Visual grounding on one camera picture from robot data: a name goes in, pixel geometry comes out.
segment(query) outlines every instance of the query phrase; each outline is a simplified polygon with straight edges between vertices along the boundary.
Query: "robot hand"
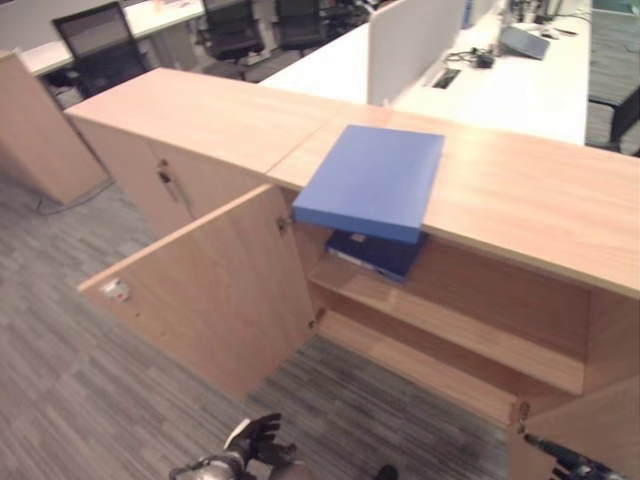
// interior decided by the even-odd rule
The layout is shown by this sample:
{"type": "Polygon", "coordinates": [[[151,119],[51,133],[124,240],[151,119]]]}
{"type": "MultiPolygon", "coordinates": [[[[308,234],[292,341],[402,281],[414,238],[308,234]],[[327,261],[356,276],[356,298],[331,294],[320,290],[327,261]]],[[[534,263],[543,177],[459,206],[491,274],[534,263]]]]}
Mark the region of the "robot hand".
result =
{"type": "Polygon", "coordinates": [[[274,443],[282,415],[274,413],[257,420],[243,420],[231,433],[219,455],[210,455],[169,473],[178,480],[184,473],[197,472],[198,480],[239,480],[255,478],[245,472],[251,460],[275,467],[289,465],[296,457],[296,446],[274,443]]]}
{"type": "Polygon", "coordinates": [[[272,413],[257,420],[245,419],[229,435],[224,449],[242,458],[245,465],[257,459],[261,451],[269,450],[280,430],[282,415],[272,413]]]}

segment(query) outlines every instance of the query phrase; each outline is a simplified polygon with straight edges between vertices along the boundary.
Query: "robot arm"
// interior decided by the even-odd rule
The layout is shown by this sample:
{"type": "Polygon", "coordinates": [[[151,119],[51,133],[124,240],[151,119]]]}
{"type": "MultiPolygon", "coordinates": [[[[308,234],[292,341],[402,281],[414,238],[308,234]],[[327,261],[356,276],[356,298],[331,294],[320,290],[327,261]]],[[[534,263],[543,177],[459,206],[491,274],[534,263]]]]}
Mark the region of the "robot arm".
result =
{"type": "Polygon", "coordinates": [[[562,469],[553,469],[553,475],[559,480],[625,480],[606,465],[558,443],[527,433],[524,440],[538,450],[551,455],[562,469]]]}
{"type": "Polygon", "coordinates": [[[246,473],[246,468],[253,459],[272,466],[291,464],[296,457],[295,445],[274,443],[281,419],[282,415],[274,413],[243,420],[229,435],[221,454],[173,469],[169,480],[181,480],[179,477],[190,472],[195,472],[196,480],[250,480],[255,477],[246,473]]]}

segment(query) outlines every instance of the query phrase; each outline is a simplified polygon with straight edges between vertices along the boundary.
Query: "dark blue binder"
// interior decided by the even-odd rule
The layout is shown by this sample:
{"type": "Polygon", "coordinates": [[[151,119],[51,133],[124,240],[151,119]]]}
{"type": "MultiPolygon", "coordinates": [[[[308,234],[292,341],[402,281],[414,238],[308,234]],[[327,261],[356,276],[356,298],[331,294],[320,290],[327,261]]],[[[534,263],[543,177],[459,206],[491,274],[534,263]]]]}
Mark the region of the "dark blue binder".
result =
{"type": "Polygon", "coordinates": [[[410,244],[336,230],[327,240],[326,248],[344,260],[402,283],[427,238],[426,233],[420,232],[418,241],[410,244]]]}

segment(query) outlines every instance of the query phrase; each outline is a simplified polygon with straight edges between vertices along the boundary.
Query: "blue box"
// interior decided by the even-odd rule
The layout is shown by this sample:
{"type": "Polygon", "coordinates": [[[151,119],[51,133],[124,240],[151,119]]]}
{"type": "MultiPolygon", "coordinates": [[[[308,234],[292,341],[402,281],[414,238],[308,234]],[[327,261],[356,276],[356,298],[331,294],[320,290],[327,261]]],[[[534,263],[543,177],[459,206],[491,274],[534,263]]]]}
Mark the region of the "blue box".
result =
{"type": "Polygon", "coordinates": [[[416,243],[444,137],[349,125],[293,203],[298,222],[416,243]]]}

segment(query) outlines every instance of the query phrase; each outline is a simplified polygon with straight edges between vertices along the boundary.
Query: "cable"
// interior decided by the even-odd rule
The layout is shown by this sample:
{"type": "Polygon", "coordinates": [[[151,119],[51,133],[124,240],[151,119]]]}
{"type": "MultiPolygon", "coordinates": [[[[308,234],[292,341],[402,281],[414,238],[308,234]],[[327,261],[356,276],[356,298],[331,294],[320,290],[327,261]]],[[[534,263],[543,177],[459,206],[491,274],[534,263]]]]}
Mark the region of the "cable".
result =
{"type": "Polygon", "coordinates": [[[474,66],[478,65],[478,59],[487,57],[493,58],[493,50],[485,48],[472,48],[465,52],[451,52],[444,57],[444,64],[448,67],[449,62],[469,62],[474,66]]]}
{"type": "Polygon", "coordinates": [[[50,210],[50,211],[43,211],[42,210],[43,198],[41,197],[41,198],[38,199],[38,203],[36,204],[35,211],[36,211],[36,213],[38,213],[39,215],[42,215],[43,217],[48,217],[48,216],[51,216],[51,215],[56,215],[58,213],[66,212],[67,210],[71,210],[72,208],[79,207],[80,205],[84,205],[85,203],[89,202],[90,200],[93,200],[94,198],[96,198],[98,195],[100,195],[102,192],[104,192],[107,188],[109,188],[114,183],[115,182],[113,180],[109,180],[104,185],[99,186],[96,190],[94,190],[91,193],[88,193],[87,195],[85,195],[80,200],[77,200],[77,201],[75,201],[73,203],[65,205],[64,207],[56,208],[56,209],[50,210]]]}

